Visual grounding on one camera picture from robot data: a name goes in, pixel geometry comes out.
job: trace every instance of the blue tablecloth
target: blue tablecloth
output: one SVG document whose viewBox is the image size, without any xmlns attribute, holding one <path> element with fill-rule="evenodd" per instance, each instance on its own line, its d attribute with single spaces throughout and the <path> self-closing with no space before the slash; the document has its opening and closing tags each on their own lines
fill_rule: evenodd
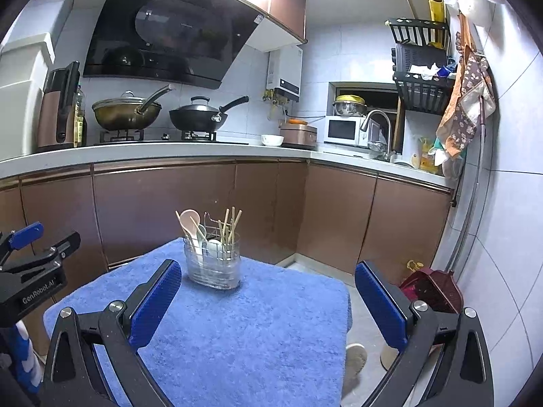
<svg viewBox="0 0 543 407">
<path fill-rule="evenodd" d="M 238 289 L 218 291 L 188 279 L 183 241 L 174 240 L 83 286 L 49 308 L 102 311 L 126 299 L 165 259 L 183 270 L 181 288 L 150 344 L 139 350 L 176 406 L 337 407 L 350 327 L 346 286 L 335 279 L 242 259 Z M 119 405 L 130 405 L 103 346 L 104 374 Z"/>
</svg>

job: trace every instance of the faucet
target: faucet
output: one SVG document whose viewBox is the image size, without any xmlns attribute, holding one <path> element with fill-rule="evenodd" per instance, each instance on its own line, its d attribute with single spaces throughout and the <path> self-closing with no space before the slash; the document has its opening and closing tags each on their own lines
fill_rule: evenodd
<svg viewBox="0 0 543 407">
<path fill-rule="evenodd" d="M 375 114 L 380 114 L 387 121 L 388 138 L 387 138 L 387 153 L 385 154 L 385 159 L 387 162 L 390 162 L 390 156 L 392 156 L 392 124 L 390 123 L 390 119 L 388 119 L 388 116 L 386 115 L 386 113 L 382 112 L 381 110 L 372 110 L 371 112 L 368 113 L 368 115 L 364 119 L 364 122 L 362 122 L 362 125 L 360 126 L 360 130 L 362 130 L 363 132 L 368 131 L 370 118 Z"/>
</svg>

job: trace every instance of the microwave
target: microwave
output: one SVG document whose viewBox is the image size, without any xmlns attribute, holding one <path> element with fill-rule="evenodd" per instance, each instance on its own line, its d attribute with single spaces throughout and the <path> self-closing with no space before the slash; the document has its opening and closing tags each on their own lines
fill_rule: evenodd
<svg viewBox="0 0 543 407">
<path fill-rule="evenodd" d="M 378 142 L 381 126 L 370 119 L 368 130 L 360 130 L 365 117 L 327 116 L 325 119 L 324 142 L 327 144 L 354 145 L 368 147 L 368 142 Z"/>
</svg>

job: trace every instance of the range hood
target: range hood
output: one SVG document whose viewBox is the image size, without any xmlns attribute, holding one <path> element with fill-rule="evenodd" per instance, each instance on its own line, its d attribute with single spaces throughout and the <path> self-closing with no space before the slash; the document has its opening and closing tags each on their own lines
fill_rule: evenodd
<svg viewBox="0 0 543 407">
<path fill-rule="evenodd" d="M 238 0 L 106 0 L 83 76 L 217 89 L 259 15 Z"/>
</svg>

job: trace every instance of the countertop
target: countertop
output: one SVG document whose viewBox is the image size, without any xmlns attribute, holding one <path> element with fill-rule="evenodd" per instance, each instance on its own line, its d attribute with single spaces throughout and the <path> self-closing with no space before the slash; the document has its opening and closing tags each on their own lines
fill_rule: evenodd
<svg viewBox="0 0 543 407">
<path fill-rule="evenodd" d="M 401 176 L 439 187 L 454 188 L 455 186 L 454 182 L 441 176 L 363 157 L 323 151 L 272 148 L 264 147 L 263 145 L 192 142 L 144 142 L 142 144 L 98 145 L 95 147 L 20 156 L 0 161 L 0 179 L 81 164 L 169 157 L 305 158 Z"/>
</svg>

